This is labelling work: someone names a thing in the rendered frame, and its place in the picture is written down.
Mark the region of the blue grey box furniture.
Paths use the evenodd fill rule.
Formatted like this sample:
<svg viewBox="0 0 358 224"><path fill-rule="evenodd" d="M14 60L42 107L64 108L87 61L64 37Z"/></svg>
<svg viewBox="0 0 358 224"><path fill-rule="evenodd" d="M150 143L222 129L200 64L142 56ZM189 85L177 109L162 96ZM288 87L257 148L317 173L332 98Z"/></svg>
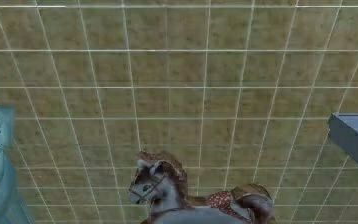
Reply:
<svg viewBox="0 0 358 224"><path fill-rule="evenodd" d="M358 113L332 113L329 139L358 164Z"/></svg>

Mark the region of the grey rocking horse toy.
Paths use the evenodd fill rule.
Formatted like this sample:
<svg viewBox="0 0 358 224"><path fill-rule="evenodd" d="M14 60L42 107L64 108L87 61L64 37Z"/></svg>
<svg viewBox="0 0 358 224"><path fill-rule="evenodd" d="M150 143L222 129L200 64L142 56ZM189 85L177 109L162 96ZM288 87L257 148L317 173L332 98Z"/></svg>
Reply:
<svg viewBox="0 0 358 224"><path fill-rule="evenodd" d="M138 153L128 196L133 204L149 205L140 224L277 224L273 199L262 185L191 195L186 171L167 151Z"/></svg>

